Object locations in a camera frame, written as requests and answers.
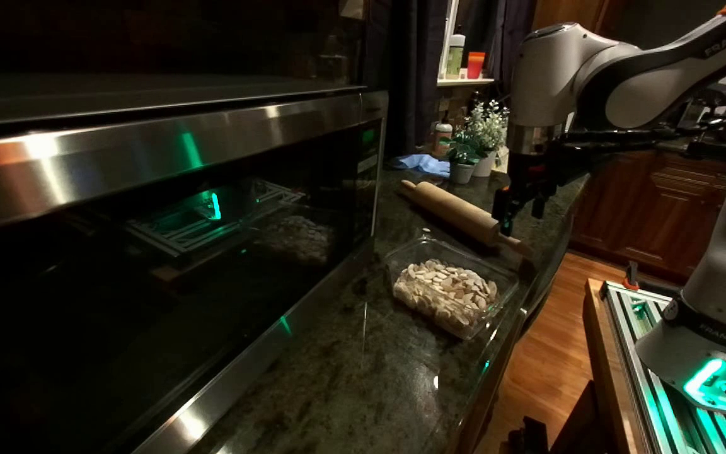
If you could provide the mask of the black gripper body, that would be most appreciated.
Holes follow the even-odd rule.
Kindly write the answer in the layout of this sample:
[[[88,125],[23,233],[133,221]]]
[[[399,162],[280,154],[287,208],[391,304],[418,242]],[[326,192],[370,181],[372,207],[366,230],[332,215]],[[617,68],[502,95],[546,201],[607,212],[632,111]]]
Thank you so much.
[[[546,201],[555,194],[555,162],[549,154],[510,157],[510,203]]]

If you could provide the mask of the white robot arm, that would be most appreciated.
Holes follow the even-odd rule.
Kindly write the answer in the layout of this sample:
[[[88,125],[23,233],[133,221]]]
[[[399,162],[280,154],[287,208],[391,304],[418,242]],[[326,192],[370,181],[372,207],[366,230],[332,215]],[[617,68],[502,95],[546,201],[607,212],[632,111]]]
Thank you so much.
[[[510,187],[495,194],[502,231],[528,201],[544,207],[580,143],[630,150],[632,136],[656,139],[652,122],[688,92],[726,76],[726,4],[685,35],[637,47],[577,23],[528,35],[510,88]]]

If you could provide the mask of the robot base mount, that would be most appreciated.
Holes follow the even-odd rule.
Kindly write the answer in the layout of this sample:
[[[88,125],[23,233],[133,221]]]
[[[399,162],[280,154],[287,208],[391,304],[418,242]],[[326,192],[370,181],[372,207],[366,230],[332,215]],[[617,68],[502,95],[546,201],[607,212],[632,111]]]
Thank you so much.
[[[665,320],[676,299],[591,279],[592,375],[627,454],[726,454],[726,346]]]

